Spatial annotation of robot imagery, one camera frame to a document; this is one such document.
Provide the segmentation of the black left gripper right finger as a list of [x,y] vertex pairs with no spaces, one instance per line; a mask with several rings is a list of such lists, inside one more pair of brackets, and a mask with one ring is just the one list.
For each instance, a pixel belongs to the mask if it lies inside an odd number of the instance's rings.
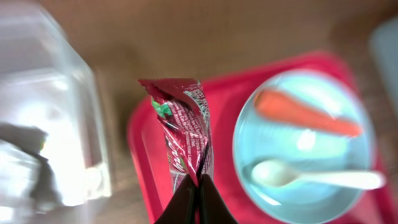
[[208,174],[199,184],[199,211],[201,224],[238,224]]

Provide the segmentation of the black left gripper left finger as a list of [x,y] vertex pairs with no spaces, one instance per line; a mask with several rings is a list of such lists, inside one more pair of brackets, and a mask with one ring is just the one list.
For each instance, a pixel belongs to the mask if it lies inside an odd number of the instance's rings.
[[191,177],[186,175],[154,224],[194,224],[197,208],[196,189]]

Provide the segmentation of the red snack wrapper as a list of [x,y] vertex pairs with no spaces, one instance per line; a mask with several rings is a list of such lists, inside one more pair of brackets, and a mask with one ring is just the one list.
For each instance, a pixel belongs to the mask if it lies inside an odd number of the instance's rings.
[[189,175],[198,184],[214,176],[210,110],[200,81],[191,78],[140,79],[165,136],[172,190]]

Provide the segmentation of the orange carrot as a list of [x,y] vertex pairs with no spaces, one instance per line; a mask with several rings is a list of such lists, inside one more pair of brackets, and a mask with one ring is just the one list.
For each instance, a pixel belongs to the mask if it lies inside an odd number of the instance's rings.
[[333,118],[275,89],[257,92],[253,106],[260,116],[272,121],[342,136],[357,137],[362,134],[360,125],[346,119]]

